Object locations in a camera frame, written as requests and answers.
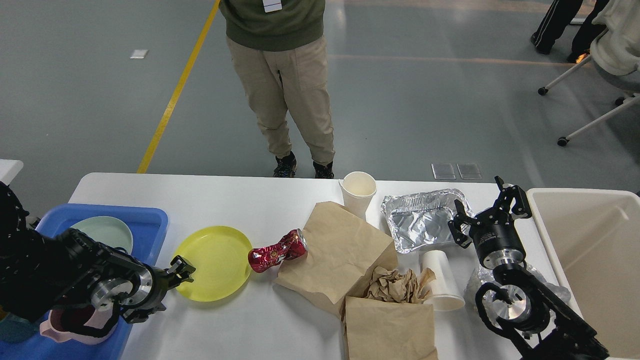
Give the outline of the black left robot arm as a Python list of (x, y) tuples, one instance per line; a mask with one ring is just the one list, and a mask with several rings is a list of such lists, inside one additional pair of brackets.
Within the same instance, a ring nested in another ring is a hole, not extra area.
[(82, 325), (68, 313), (61, 316), (61, 325), (73, 334), (103, 338), (119, 319), (134, 324), (163, 312), (167, 292), (193, 281), (196, 268), (180, 255), (161, 269), (77, 228), (55, 237), (29, 228), (29, 213), (5, 183), (0, 207), (1, 307), (26, 321), (53, 309), (91, 306), (107, 312), (103, 326)]

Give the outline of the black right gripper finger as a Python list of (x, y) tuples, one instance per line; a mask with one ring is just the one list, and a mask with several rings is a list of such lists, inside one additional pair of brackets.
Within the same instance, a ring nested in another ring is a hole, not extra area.
[(457, 246), (460, 246), (460, 248), (467, 249), (473, 240), (469, 235), (463, 232), (462, 225), (476, 225), (476, 219), (467, 214), (466, 208), (461, 200), (455, 199), (454, 206), (455, 215), (450, 221), (448, 221), (447, 226), (454, 239), (454, 243), (457, 244)]
[(493, 208), (499, 214), (508, 215), (512, 220), (530, 219), (533, 215), (526, 192), (518, 185), (505, 183), (499, 176), (495, 176), (494, 180), (498, 186), (499, 195), (494, 201)]

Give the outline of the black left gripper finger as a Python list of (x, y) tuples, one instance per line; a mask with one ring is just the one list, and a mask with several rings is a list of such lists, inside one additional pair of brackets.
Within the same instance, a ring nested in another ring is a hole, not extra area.
[(167, 289), (176, 289), (183, 283), (193, 283), (196, 267), (183, 256), (174, 256), (170, 267), (165, 269)]
[(149, 317), (157, 312), (164, 312), (167, 308), (164, 304), (153, 306), (149, 309), (137, 308), (131, 310), (131, 324), (146, 322)]

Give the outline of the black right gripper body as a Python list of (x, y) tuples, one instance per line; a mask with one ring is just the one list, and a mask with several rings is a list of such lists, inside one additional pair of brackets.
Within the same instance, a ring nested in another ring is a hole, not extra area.
[(470, 228), (478, 261), (485, 269), (524, 262), (526, 251), (508, 210), (483, 210)]

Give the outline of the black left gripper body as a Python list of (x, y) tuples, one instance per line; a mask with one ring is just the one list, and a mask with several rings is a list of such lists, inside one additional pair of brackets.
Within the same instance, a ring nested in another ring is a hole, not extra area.
[(162, 305), (162, 301), (169, 291), (165, 270), (143, 264), (132, 278), (132, 289), (121, 300), (119, 315), (125, 322), (131, 324), (131, 311), (137, 308), (149, 309)]

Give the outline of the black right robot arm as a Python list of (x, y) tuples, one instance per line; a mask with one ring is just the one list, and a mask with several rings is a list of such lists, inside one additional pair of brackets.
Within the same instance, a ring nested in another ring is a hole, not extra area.
[(456, 200), (448, 221), (455, 243), (473, 245), (479, 264), (493, 274), (474, 294), (482, 323), (512, 342), (524, 360), (605, 360), (610, 353), (597, 331), (526, 267), (515, 229), (517, 219), (531, 217), (525, 191), (494, 180), (499, 194), (491, 207), (470, 216)]

